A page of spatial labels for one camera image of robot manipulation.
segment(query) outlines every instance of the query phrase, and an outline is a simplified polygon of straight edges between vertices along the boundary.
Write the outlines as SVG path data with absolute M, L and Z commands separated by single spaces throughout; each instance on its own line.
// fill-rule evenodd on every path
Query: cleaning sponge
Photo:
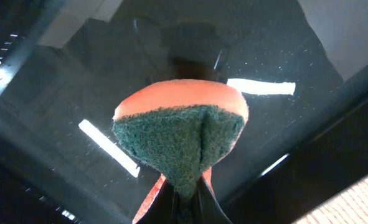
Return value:
M 190 199 L 204 171 L 233 148 L 248 119 L 235 89 L 203 80 L 150 85 L 123 101 L 113 132 L 123 149 Z

